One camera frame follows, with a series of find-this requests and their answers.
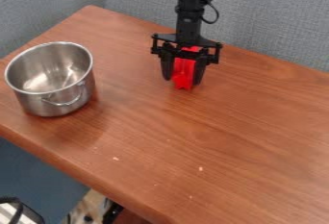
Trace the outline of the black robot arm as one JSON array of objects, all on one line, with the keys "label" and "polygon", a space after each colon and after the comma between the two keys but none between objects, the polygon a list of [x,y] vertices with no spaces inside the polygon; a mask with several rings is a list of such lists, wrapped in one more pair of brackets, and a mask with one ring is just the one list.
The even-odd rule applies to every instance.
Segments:
[{"label": "black robot arm", "polygon": [[218,64],[222,43],[202,37],[202,23],[214,24],[219,13],[212,0],[178,0],[176,30],[151,36],[151,54],[160,60],[163,78],[176,88],[191,89],[202,82],[206,67]]}]

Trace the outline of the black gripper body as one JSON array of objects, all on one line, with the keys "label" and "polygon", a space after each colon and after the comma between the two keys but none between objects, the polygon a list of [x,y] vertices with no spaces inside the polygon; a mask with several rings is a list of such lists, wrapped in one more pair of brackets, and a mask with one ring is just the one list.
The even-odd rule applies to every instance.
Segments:
[{"label": "black gripper body", "polygon": [[172,63],[175,58],[204,60],[206,64],[218,64],[222,44],[200,35],[204,22],[204,9],[186,10],[176,7],[176,30],[172,34],[151,35],[151,54],[156,55],[162,63]]}]

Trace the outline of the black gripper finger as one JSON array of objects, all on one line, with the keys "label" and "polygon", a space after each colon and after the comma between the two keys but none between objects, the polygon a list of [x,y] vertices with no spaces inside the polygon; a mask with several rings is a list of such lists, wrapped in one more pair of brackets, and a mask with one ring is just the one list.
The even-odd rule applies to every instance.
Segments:
[{"label": "black gripper finger", "polygon": [[175,62],[174,49],[175,47],[172,46],[172,44],[164,42],[159,53],[162,76],[166,81],[171,80],[172,72],[174,72],[174,62]]},{"label": "black gripper finger", "polygon": [[204,58],[198,59],[194,64],[194,73],[192,73],[192,85],[194,86],[198,86],[202,82],[206,67],[207,67],[207,60]]}]

